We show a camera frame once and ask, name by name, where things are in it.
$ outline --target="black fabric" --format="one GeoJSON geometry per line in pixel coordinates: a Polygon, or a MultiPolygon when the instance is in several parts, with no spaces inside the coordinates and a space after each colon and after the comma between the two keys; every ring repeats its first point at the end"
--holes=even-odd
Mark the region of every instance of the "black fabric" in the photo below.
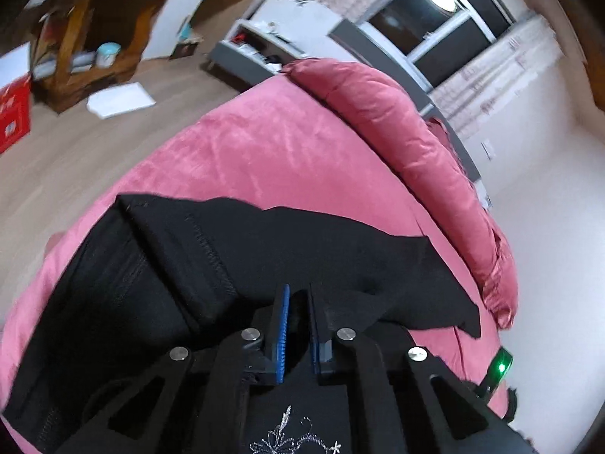
{"type": "MultiPolygon", "coordinates": [[[[278,440],[275,434],[280,424],[284,428],[279,452],[287,452],[287,447],[299,441],[301,447],[295,451],[297,454],[325,454],[317,441],[326,447],[338,443],[340,452],[353,452],[349,420],[349,405],[353,398],[347,394],[345,385],[320,386],[310,363],[310,355],[306,354],[279,387],[261,392],[251,388],[240,454],[255,452],[251,444],[262,444],[263,440],[275,447],[278,440]],[[316,441],[302,442],[310,437],[316,441]]],[[[260,452],[268,452],[264,447],[260,452]]]]}
{"type": "Polygon", "coordinates": [[[2,454],[23,454],[11,435],[8,433],[4,423],[0,421],[0,452],[2,454]]]}
{"type": "Polygon", "coordinates": [[[226,198],[120,195],[59,280],[4,415],[54,452],[99,387],[138,375],[175,345],[219,343],[285,283],[320,286],[333,330],[382,317],[480,336],[479,310],[425,237],[226,198]]]}

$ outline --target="black cloth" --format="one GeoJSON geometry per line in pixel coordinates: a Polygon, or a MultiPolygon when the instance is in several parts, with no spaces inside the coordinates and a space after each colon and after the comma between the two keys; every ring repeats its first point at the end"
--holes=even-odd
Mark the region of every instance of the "black cloth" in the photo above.
{"type": "Polygon", "coordinates": [[[140,374],[174,346],[218,344],[286,283],[321,286],[333,330],[382,317],[480,336],[479,310],[426,237],[226,198],[120,195],[59,280],[4,415],[54,452],[102,385],[140,374]]]}

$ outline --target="pink bed sheet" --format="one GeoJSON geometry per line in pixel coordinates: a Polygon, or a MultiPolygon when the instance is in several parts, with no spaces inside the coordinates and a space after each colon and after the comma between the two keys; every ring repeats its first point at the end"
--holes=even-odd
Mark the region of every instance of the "pink bed sheet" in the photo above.
{"type": "MultiPolygon", "coordinates": [[[[414,331],[417,344],[441,357],[458,377],[475,382],[500,347],[494,320],[467,266],[428,212],[346,123],[288,78],[277,76],[166,142],[99,198],[50,250],[4,327],[0,406],[8,401],[20,359],[55,284],[121,192],[193,200],[232,197],[262,209],[289,206],[346,216],[392,235],[426,235],[479,306],[482,337],[473,339],[455,328],[414,331]]],[[[490,407],[500,416],[506,412],[503,387],[490,407]]],[[[14,436],[26,454],[37,452],[14,436]]]]}

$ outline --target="white cabinet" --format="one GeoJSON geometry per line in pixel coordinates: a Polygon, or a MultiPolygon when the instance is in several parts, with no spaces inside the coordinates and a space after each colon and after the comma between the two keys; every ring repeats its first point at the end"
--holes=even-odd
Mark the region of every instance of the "white cabinet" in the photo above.
{"type": "Polygon", "coordinates": [[[309,56],[357,61],[329,38],[343,18],[315,0],[304,5],[296,0],[265,0],[251,20],[260,25],[273,22],[278,34],[296,43],[309,56]]]}
{"type": "Polygon", "coordinates": [[[142,59],[170,56],[177,46],[178,36],[201,2],[202,0],[167,0],[157,16],[142,59]]]}
{"type": "Polygon", "coordinates": [[[143,60],[170,56],[177,46],[183,28],[202,0],[167,0],[151,31],[149,44],[143,51],[143,60]]]}

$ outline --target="blue container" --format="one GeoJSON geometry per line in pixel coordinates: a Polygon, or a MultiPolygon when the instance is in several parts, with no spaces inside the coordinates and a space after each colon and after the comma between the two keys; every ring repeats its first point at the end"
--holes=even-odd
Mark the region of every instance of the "blue container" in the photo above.
{"type": "Polygon", "coordinates": [[[116,61],[116,56],[122,47],[116,43],[105,43],[97,50],[97,66],[99,68],[110,68],[116,61]]]}

